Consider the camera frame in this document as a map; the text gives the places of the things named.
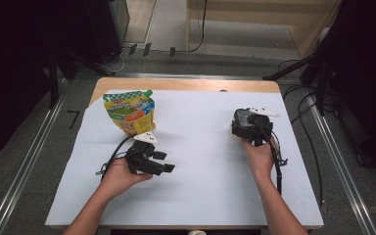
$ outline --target hand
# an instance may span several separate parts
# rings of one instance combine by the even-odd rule
[[[274,139],[271,138],[270,141],[276,148]],[[270,178],[270,172],[273,168],[273,156],[271,155],[270,145],[265,143],[255,147],[245,139],[242,139],[242,143],[247,152],[247,160],[255,181]]]
[[[127,166],[126,159],[118,159],[109,167],[97,191],[101,192],[104,197],[110,201],[115,196],[125,192],[131,186],[149,180],[152,177],[153,175],[148,173],[131,173]]]

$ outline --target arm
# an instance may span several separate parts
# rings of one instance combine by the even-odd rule
[[[65,235],[94,235],[109,201],[123,193],[136,183],[152,178],[152,174],[132,174],[125,159],[115,160],[97,187],[96,191],[84,205],[72,224],[63,233]]]
[[[273,157],[270,146],[264,144],[254,147],[246,140],[242,142],[260,193],[270,234],[307,234],[271,181]]]

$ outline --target white tabletop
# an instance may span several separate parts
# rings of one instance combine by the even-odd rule
[[[101,226],[110,228],[264,228],[259,192],[240,143],[231,136],[236,109],[269,108],[284,159],[282,196],[306,228],[323,225],[291,123],[279,93],[154,90],[157,161],[176,165],[111,201]],[[124,133],[109,118],[103,100],[85,112],[46,225],[63,227],[77,216],[100,182],[95,174]],[[132,141],[122,150],[126,151]],[[275,181],[275,170],[272,171]]]

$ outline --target forearm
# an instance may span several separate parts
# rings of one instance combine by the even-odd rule
[[[109,201],[110,199],[106,198],[103,192],[96,191],[63,234],[96,234],[103,211]]]
[[[307,234],[269,177],[255,177],[270,234]]]

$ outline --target snack bag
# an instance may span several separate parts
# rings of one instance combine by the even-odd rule
[[[153,130],[155,102],[152,90],[105,94],[105,108],[113,122],[128,135]]]

